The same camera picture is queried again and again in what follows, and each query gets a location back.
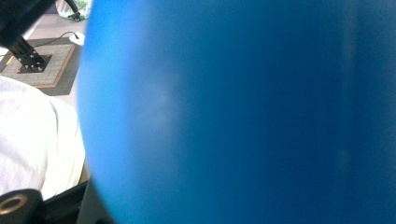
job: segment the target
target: stand base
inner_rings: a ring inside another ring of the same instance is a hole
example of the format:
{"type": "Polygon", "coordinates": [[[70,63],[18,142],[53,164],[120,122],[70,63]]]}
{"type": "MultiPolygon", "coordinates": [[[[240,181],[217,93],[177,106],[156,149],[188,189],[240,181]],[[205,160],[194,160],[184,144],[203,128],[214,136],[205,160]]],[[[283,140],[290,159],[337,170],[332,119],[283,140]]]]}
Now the stand base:
{"type": "MultiPolygon", "coordinates": [[[[36,46],[51,40],[53,39],[35,39],[28,40],[28,43],[36,46]]],[[[50,96],[70,94],[78,71],[81,47],[65,37],[35,49],[43,58],[52,55],[44,72],[29,73],[23,70],[18,60],[9,55],[0,62],[0,76],[17,79],[50,96]]]]}

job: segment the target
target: white cloth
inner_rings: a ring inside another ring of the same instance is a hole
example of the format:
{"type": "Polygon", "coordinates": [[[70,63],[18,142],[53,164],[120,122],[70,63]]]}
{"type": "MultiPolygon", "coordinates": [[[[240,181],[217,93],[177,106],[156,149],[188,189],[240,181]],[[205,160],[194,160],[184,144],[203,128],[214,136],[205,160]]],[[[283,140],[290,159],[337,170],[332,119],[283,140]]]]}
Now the white cloth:
{"type": "Polygon", "coordinates": [[[38,189],[46,200],[78,183],[84,159],[73,107],[0,77],[0,195],[38,189]]]}

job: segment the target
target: blue balloon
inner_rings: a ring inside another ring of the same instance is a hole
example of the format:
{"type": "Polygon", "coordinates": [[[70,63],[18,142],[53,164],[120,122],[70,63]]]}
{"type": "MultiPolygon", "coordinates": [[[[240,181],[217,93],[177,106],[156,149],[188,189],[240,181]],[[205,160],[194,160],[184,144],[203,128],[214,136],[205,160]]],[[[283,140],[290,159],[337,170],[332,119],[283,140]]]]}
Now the blue balloon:
{"type": "Polygon", "coordinates": [[[118,223],[394,223],[396,3],[110,1],[78,77],[118,223]]]}

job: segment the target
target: black cable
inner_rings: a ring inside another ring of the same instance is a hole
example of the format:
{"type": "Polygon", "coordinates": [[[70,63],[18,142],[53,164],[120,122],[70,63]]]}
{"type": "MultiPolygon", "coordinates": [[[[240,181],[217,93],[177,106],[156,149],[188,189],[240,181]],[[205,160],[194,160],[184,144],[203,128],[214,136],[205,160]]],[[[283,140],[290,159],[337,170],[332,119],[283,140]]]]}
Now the black cable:
{"type": "MultiPolygon", "coordinates": [[[[76,33],[74,33],[73,31],[68,31],[68,32],[62,34],[61,36],[59,36],[58,38],[53,39],[53,40],[51,40],[51,41],[49,41],[49,42],[47,42],[47,43],[45,43],[45,44],[40,44],[40,45],[36,45],[36,46],[32,46],[32,47],[33,47],[33,48],[37,48],[37,47],[42,47],[42,46],[51,44],[51,43],[53,43],[53,42],[59,40],[60,38],[62,38],[64,35],[67,35],[67,34],[73,34],[73,35],[76,37],[76,39],[79,39],[79,37],[78,37],[78,35],[77,35],[76,33]]],[[[8,55],[12,55],[12,53],[3,54],[3,55],[0,55],[0,57],[5,57],[5,56],[8,56],[8,55]]]]}

